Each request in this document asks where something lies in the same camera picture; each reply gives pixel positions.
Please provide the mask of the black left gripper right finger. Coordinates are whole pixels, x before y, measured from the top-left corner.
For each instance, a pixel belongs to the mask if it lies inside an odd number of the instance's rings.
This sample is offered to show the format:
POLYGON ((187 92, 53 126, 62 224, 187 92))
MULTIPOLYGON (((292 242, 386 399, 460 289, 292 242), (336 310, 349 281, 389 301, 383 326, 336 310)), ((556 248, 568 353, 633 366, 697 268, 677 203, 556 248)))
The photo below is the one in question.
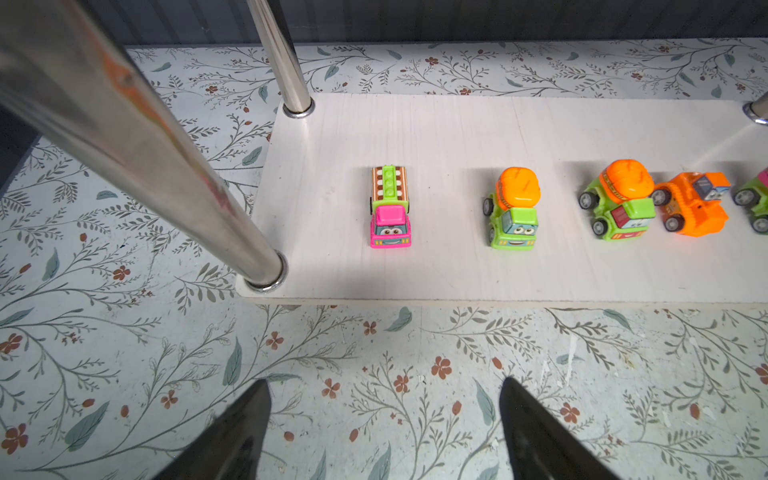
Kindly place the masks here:
POLYGON ((512 377, 499 411, 515 479, 618 479, 512 377))

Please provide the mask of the orange green mixer toy truck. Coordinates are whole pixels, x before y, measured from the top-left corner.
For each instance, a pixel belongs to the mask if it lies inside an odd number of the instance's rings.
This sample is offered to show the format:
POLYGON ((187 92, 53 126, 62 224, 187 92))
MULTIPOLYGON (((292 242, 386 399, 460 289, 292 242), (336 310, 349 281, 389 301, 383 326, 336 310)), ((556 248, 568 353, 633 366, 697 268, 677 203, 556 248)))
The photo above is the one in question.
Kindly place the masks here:
POLYGON ((655 219, 650 198, 655 183, 634 159, 616 160, 602 170, 578 196, 582 210, 592 213, 591 230, 601 240, 640 238, 655 219))

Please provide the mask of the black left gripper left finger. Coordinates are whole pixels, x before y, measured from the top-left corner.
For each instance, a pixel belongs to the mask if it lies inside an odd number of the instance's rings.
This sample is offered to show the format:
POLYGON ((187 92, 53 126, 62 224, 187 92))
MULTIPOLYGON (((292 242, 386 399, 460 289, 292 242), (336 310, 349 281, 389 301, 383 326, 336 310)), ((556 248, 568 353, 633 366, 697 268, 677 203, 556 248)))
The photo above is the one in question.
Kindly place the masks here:
POLYGON ((268 382, 256 381, 158 479, 254 479, 271 412, 268 382))

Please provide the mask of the orange toy bulldozer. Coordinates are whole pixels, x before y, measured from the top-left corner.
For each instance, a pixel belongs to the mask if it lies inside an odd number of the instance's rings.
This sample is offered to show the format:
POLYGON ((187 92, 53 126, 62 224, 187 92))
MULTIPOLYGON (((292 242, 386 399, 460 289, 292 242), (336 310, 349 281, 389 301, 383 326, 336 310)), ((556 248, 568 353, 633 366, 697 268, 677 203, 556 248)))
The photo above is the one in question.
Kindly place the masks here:
POLYGON ((683 172, 658 184, 650 195, 661 209, 668 232, 702 237, 723 230, 729 217, 722 207, 731 184, 721 172, 683 172))

